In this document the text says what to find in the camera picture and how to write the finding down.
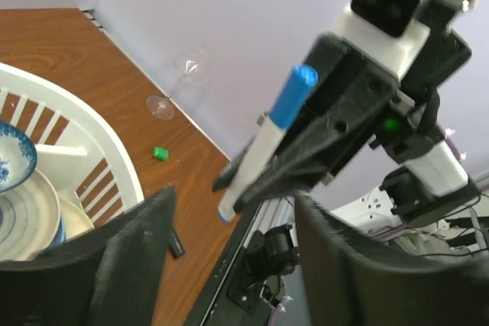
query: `white plate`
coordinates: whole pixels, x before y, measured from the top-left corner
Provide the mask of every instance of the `white plate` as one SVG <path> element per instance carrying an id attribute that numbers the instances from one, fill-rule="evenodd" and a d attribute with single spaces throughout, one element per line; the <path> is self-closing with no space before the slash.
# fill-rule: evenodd
<path id="1" fill-rule="evenodd" d="M 60 225 L 60 202 L 35 170 L 22 185 L 0 195 L 0 260 L 27 260 L 48 247 Z"/>
<path id="2" fill-rule="evenodd" d="M 61 215 L 66 225 L 66 240 L 94 228 L 92 221 L 76 204 L 60 199 Z"/>

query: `wood grain surface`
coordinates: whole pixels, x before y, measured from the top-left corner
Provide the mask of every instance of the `wood grain surface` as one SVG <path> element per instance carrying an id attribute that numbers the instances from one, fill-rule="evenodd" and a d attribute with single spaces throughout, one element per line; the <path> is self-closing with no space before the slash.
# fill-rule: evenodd
<path id="1" fill-rule="evenodd" d="M 175 226 L 186 255 L 167 256 L 153 325 L 180 326 L 234 228 L 220 223 L 220 195 L 211 192 L 226 158 L 179 112 L 170 121 L 153 117 L 145 102 L 158 90 L 77 9 L 0 11 L 0 62 L 91 105 L 126 146 L 146 197 L 176 186 Z M 151 157 L 156 146 L 170 151 L 167 162 Z"/>

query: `blue marker cap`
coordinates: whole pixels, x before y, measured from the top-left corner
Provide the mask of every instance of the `blue marker cap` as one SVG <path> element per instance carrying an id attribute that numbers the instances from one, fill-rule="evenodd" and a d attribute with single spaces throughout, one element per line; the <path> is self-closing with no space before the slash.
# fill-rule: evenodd
<path id="1" fill-rule="evenodd" d="M 288 130 L 318 82 L 318 73 L 308 65 L 297 65 L 270 111 L 269 118 L 280 129 Z"/>

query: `marker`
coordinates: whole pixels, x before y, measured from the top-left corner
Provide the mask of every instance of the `marker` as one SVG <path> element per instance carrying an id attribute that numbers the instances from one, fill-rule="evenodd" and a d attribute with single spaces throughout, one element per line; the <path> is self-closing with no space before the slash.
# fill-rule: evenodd
<path id="1" fill-rule="evenodd" d="M 219 203 L 218 211 L 222 221 L 229 223 L 236 216 L 234 206 L 239 196 L 267 166 L 317 82 L 318 73 L 312 67 L 298 65 L 292 69 Z"/>

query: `blue patterned dish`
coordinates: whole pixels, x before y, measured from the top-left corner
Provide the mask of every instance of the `blue patterned dish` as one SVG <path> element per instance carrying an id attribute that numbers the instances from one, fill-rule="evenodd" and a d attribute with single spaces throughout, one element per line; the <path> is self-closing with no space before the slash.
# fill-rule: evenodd
<path id="1" fill-rule="evenodd" d="M 22 184 L 36 169 L 37 151 L 26 134 L 0 121 L 0 192 Z"/>

